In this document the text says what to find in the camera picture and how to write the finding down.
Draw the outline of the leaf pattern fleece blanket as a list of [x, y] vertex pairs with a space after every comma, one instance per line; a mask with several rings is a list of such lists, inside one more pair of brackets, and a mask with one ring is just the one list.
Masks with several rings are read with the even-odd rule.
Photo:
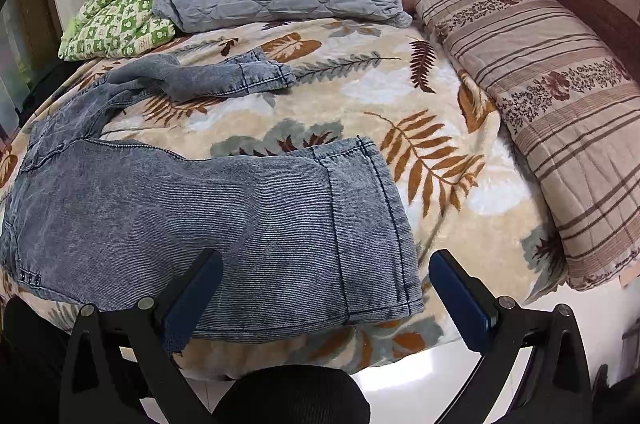
[[286, 362], [356, 373], [458, 338], [427, 279], [428, 255], [451, 254], [494, 292], [533, 302], [564, 282], [552, 217], [499, 113], [459, 77], [420, 26], [352, 20], [255, 23], [176, 38], [154, 50], [186, 66], [260, 48], [299, 84], [239, 99], [154, 95], [119, 113], [103, 140], [136, 140], [185, 158], [270, 156], [368, 137], [381, 150], [416, 242], [425, 309], [399, 321], [292, 340], [192, 340], [176, 357], [190, 378], [229, 378]]

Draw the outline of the green patterned quilt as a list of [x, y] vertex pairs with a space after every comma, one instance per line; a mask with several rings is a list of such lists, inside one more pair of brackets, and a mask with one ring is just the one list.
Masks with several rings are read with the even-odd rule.
[[134, 58], [169, 43], [171, 20], [153, 14], [154, 0], [88, 0], [65, 29], [58, 58]]

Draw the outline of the grey denim pants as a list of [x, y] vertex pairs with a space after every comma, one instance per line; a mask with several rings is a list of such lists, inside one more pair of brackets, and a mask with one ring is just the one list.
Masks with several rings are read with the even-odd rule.
[[2, 267], [43, 297], [117, 310], [210, 248], [224, 273], [196, 330], [213, 340], [418, 314], [411, 227], [371, 139], [205, 160], [102, 139], [113, 116], [158, 92], [229, 99], [294, 84], [288, 66], [253, 50], [211, 66], [151, 54], [76, 92], [32, 124], [4, 203]]

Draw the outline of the striped floral beige pillow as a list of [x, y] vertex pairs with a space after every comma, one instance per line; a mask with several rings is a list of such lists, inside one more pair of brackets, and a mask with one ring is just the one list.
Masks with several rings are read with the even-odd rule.
[[639, 86], [557, 0], [418, 0], [427, 33], [486, 92], [558, 230], [568, 284], [639, 259]]

